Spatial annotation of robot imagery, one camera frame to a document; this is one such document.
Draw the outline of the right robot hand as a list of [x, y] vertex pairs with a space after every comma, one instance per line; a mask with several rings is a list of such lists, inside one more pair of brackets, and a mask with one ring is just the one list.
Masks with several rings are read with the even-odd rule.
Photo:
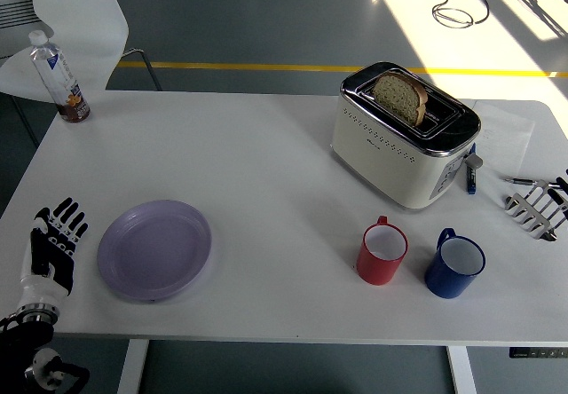
[[564, 194], [560, 194], [557, 189], [549, 188], [547, 190], [548, 196], [557, 205], [557, 210], [563, 214], [563, 219], [556, 224], [556, 228], [567, 219], [567, 182], [562, 177], [556, 178], [556, 183], [559, 186], [559, 190]]

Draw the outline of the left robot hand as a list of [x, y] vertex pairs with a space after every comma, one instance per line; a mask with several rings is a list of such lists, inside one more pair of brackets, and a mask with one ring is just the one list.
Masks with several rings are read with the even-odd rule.
[[79, 203], [70, 197], [36, 213], [22, 265], [20, 308], [38, 303], [57, 307], [71, 294], [75, 252], [87, 229]]

